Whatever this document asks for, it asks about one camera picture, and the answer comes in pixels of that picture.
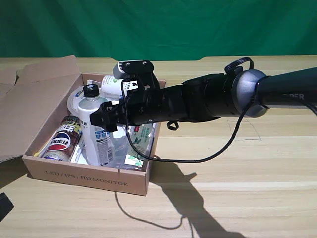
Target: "cardboard box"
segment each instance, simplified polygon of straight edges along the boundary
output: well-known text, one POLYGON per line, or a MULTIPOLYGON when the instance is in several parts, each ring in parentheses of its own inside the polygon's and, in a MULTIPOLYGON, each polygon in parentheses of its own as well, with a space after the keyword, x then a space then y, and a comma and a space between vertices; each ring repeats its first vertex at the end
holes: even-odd
MULTIPOLYGON (((15 74, 15 69, 0 72, 0 162, 22 155, 34 179, 147 194, 151 163, 145 171, 130 171, 33 157, 69 114, 69 94, 88 79, 101 82, 104 75, 80 73, 75 56, 28 65, 16 83, 15 74)), ((159 125, 151 155, 158 134, 159 125)))

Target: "black object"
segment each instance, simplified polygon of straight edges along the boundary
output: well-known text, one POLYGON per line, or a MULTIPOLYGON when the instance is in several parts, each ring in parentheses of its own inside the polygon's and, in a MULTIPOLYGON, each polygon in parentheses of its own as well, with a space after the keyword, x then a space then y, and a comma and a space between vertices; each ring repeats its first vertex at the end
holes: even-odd
POLYGON ((14 206, 6 194, 4 192, 0 193, 0 222, 13 208, 14 206))
POLYGON ((257 118, 269 108, 308 107, 317 114, 317 67, 266 76, 254 69, 254 63, 249 57, 244 57, 227 65, 226 74, 204 75, 162 89, 158 87, 153 70, 148 60, 118 63, 113 73, 118 79, 124 78, 121 82, 123 99, 114 106, 110 102, 103 103, 90 115, 92 125, 109 132, 116 131, 117 124, 125 125, 131 147, 149 160, 182 163, 210 160, 232 143, 245 115, 257 118), (250 62, 247 70, 241 66, 245 62, 250 62), (135 80, 139 88, 129 90, 127 96, 124 96, 123 83, 135 80), (168 121, 167 127, 177 130, 178 122, 204 122, 220 117, 238 117, 234 132, 222 149, 199 160, 166 160, 145 156, 135 148, 128 134, 129 125, 168 121))
POLYGON ((86 98, 94 98, 99 96, 99 88, 96 84, 88 84, 84 86, 84 96, 86 98))

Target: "wood grain surface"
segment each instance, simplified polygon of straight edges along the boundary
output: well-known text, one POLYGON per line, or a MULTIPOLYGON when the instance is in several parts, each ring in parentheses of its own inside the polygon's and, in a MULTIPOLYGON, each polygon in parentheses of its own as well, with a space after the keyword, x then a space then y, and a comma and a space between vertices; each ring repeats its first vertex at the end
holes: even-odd
MULTIPOLYGON (((237 58, 156 61, 155 74, 172 86, 223 72, 237 58)), ((267 75, 317 66, 317 56, 252 59, 267 75)), ((0 69, 41 60, 0 58, 0 69)), ((115 63, 78 59, 82 72, 112 73, 115 63)), ((211 155, 227 142, 236 120, 181 123, 178 131, 162 124, 156 154, 211 155)), ((0 164, 0 192, 15 206, 0 223, 0 237, 316 238, 316 154, 316 116, 304 109, 270 109, 244 119, 232 145, 211 161, 154 163, 146 197, 31 179, 15 159, 0 164)))

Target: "soda can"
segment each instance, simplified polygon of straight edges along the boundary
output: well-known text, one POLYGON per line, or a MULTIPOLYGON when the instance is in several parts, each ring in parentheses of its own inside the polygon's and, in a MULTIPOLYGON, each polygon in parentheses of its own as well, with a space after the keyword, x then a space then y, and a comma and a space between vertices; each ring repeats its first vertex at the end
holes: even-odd
POLYGON ((64 117, 43 158, 69 162, 81 134, 80 119, 64 117))

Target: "green screen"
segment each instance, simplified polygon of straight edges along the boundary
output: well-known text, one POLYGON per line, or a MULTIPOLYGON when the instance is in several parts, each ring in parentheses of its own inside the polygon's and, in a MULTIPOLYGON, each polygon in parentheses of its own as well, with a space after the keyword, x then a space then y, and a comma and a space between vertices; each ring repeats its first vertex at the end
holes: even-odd
POLYGON ((0 57, 317 55, 317 0, 0 2, 0 57))

